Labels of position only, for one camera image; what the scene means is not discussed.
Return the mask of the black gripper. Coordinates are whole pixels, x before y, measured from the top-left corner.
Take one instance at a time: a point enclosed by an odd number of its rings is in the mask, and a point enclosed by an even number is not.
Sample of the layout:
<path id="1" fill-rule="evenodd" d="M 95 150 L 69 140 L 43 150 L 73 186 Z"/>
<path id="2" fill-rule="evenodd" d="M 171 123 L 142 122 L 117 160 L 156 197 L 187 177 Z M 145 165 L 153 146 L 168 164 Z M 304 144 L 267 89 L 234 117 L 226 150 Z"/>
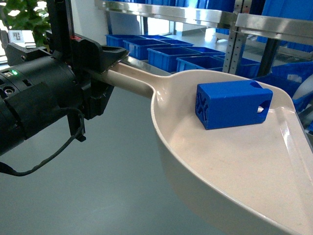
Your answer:
<path id="1" fill-rule="evenodd" d="M 87 70 L 104 73 L 129 55 L 123 47 L 101 46 L 89 38 L 48 32 L 53 57 L 66 64 L 73 74 L 71 85 L 58 98 L 62 108 L 77 108 L 89 120 L 104 113 L 114 86 L 96 82 Z"/>

